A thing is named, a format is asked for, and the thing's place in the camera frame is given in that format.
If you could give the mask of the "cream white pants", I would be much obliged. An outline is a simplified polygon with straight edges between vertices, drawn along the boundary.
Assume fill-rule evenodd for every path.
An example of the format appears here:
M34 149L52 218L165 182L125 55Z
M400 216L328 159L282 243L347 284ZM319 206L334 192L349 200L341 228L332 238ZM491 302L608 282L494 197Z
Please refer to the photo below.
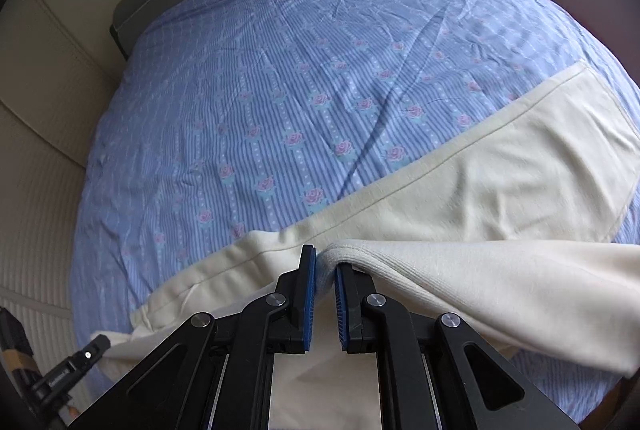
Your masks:
M239 312L310 243L317 290L337 263L426 315L458 313L501 354L527 349L631 376L639 249L622 242L639 187L639 130L578 62L432 153L283 231L252 231L156 289L111 334L118 379L198 311Z

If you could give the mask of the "cream ribbed wardrobe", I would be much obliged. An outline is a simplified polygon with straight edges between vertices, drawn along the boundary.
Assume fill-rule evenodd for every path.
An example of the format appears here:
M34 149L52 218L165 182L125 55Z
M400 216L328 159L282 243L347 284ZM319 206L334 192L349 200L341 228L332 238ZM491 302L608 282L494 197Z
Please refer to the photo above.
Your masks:
M46 372L73 354L70 263L96 124L116 80L44 0L1 9L1 304Z

